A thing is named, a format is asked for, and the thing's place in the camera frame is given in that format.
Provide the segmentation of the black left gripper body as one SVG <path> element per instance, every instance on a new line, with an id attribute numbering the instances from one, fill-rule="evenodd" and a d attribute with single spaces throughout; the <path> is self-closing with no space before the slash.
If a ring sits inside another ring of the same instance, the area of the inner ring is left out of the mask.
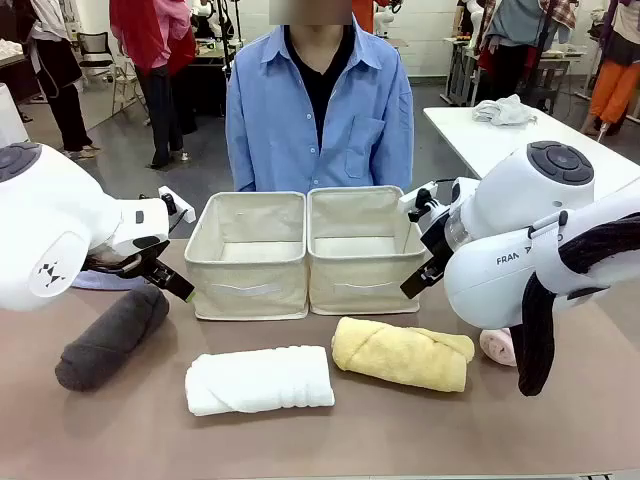
<path id="1" fill-rule="evenodd" d="M 165 240 L 127 257 L 119 267 L 121 270 L 119 276 L 122 278 L 168 279 L 171 276 L 171 269 L 159 257 L 169 244 L 170 241 Z"/>

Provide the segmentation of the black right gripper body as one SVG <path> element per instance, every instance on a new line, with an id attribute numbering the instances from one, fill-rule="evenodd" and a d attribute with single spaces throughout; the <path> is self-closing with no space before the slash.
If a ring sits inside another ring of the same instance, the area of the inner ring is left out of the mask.
<path id="1" fill-rule="evenodd" d="M 445 227 L 448 219 L 448 212 L 441 214 L 429 225 L 422 235 L 422 243 L 432 254 L 432 258 L 438 263 L 447 263 L 453 255 L 453 251 L 445 237 Z"/>

